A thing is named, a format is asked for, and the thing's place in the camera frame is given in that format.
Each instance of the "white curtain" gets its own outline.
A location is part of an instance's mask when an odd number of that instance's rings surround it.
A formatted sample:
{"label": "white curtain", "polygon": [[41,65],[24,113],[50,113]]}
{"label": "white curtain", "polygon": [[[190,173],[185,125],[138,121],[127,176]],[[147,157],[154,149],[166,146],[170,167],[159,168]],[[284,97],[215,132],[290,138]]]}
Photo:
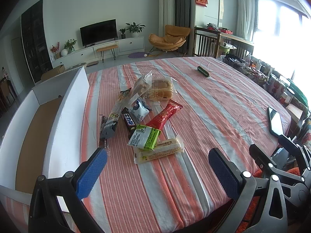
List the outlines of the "white curtain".
{"label": "white curtain", "polygon": [[165,26],[175,25],[175,0],[159,0],[159,37],[165,36]]}
{"label": "white curtain", "polygon": [[238,0],[236,35],[251,40],[254,31],[255,0]]}

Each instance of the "purple rug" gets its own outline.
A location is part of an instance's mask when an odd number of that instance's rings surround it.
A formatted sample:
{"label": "purple rug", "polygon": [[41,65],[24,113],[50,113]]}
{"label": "purple rug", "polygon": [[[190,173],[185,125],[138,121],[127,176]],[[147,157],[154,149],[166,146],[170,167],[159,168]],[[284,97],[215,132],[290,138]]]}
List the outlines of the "purple rug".
{"label": "purple rug", "polygon": [[139,52],[133,52],[131,53],[128,57],[132,59],[137,59],[137,58],[144,58],[144,55],[147,54],[144,51],[139,51]]}

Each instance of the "black tv screen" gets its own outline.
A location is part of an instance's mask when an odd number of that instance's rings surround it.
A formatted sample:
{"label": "black tv screen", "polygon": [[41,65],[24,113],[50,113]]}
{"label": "black tv screen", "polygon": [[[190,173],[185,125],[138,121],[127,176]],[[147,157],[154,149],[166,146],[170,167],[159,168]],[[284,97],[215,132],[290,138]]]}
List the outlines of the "black tv screen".
{"label": "black tv screen", "polygon": [[106,39],[117,37],[116,20],[94,23],[80,28],[82,45],[86,46]]}

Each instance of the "smartphone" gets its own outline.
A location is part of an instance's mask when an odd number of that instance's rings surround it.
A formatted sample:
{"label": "smartphone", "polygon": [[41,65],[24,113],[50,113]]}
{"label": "smartphone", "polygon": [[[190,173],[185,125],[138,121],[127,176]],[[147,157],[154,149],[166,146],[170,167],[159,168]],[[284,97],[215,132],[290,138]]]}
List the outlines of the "smartphone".
{"label": "smartphone", "polygon": [[273,136],[279,137],[280,135],[284,135],[282,120],[279,112],[271,107],[268,107],[268,120],[270,126],[270,133]]}

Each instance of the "red snack wrapper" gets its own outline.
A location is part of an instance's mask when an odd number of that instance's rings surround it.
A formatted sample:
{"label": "red snack wrapper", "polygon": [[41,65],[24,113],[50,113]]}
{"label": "red snack wrapper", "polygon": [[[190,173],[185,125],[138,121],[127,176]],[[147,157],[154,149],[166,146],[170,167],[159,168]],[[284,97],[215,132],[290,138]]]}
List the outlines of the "red snack wrapper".
{"label": "red snack wrapper", "polygon": [[166,121],[174,115],[183,106],[173,100],[169,100],[164,110],[157,114],[150,122],[145,124],[146,126],[162,130]]}

